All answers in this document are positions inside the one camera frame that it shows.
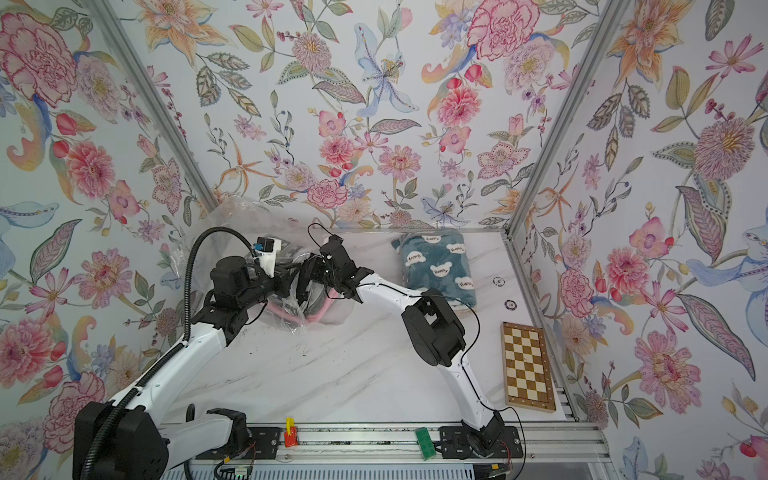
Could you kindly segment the clear plastic vacuum bag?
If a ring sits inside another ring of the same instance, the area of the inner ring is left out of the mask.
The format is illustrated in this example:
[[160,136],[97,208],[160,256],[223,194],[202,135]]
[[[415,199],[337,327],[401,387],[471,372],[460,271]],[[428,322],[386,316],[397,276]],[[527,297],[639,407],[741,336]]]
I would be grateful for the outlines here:
[[[301,263],[311,254],[318,252],[317,245],[322,242],[319,235],[311,239],[304,225],[299,221],[271,212],[260,203],[241,197],[225,200],[192,227],[187,239],[170,250],[171,270],[178,279],[179,287],[184,286],[187,264],[193,264],[190,281],[193,311],[202,306],[202,295],[213,288],[209,273],[216,262],[229,255],[240,255],[246,260],[258,263],[254,259],[253,249],[258,237],[282,240],[282,249],[277,256],[276,268],[290,268],[294,278]],[[291,285],[287,298],[270,300],[284,301],[297,307],[292,298]],[[335,298],[335,302],[320,322],[294,324],[277,318],[267,309],[262,313],[261,320],[291,332],[302,331],[314,324],[341,325],[351,316],[353,306],[350,302],[338,299],[335,291],[331,291],[331,295]]]

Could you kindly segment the teal cloud pattern blanket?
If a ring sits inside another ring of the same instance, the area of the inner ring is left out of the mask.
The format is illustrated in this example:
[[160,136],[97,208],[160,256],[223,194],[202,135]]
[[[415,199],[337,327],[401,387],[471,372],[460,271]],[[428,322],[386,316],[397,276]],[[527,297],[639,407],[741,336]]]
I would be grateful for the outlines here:
[[403,234],[391,242],[403,266],[404,286],[411,290],[436,289],[447,301],[476,306],[464,236],[454,229]]

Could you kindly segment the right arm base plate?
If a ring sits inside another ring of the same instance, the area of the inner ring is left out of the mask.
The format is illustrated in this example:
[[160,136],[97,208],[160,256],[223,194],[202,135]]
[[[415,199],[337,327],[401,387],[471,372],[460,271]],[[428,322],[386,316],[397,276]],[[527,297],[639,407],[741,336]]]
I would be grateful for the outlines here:
[[515,427],[504,427],[499,437],[485,445],[466,426],[441,426],[436,445],[444,459],[522,459],[523,442]]

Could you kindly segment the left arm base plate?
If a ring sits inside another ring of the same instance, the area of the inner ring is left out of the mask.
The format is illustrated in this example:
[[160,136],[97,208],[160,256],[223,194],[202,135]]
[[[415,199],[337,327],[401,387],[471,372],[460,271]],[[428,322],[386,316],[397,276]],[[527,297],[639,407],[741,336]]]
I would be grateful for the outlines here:
[[279,427],[235,427],[226,443],[207,450],[194,460],[274,460],[281,444],[282,430]]

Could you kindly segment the black smiley knitted blanket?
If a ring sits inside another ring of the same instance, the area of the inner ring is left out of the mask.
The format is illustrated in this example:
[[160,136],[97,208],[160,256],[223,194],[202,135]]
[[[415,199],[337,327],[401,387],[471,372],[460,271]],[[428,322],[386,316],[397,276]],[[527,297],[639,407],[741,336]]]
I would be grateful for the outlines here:
[[324,279],[324,275],[311,276],[309,298],[307,300],[297,300],[295,296],[295,287],[296,287],[296,281],[297,281],[300,267],[291,285],[292,298],[296,302],[297,307],[309,309],[310,305],[314,304],[315,302],[322,301],[326,298],[331,299],[335,302],[335,298],[331,295],[330,288],[327,285],[321,283],[321,280]]

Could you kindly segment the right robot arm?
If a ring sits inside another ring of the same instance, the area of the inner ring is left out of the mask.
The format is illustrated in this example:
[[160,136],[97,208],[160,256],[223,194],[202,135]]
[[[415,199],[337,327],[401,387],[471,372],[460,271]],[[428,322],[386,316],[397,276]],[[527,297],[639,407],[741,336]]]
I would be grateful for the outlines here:
[[476,385],[467,352],[465,328],[449,303],[436,289],[423,292],[398,286],[373,270],[358,266],[332,235],[301,263],[296,298],[303,302],[309,285],[335,291],[338,299],[370,304],[400,315],[411,345],[426,364],[438,368],[461,414],[467,442],[482,456],[501,440],[505,423],[499,410],[491,407]]

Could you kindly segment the beige knitted blanket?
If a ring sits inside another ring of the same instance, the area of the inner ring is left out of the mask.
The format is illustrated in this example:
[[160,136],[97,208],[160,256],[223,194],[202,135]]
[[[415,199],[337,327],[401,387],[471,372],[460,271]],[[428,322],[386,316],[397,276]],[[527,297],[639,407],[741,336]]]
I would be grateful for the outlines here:
[[466,312],[469,312],[471,309],[475,309],[475,306],[466,305],[465,303],[463,303],[463,302],[461,302],[461,301],[459,301],[459,300],[455,300],[455,299],[450,299],[450,300],[448,301],[448,303],[449,303],[449,305],[450,305],[450,306],[451,306],[451,307],[452,307],[454,310],[457,310],[457,311],[466,311]]

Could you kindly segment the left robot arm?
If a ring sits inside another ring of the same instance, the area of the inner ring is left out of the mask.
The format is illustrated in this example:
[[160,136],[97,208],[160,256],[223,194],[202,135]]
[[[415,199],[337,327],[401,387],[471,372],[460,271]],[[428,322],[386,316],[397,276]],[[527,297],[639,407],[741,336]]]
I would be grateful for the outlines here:
[[242,412],[218,408],[176,427],[166,413],[202,368],[248,324],[248,311],[277,293],[277,256],[253,261],[229,256],[211,272],[213,289],[190,331],[147,372],[107,402],[91,402],[76,417],[76,479],[159,479],[211,450],[238,454],[253,440]]

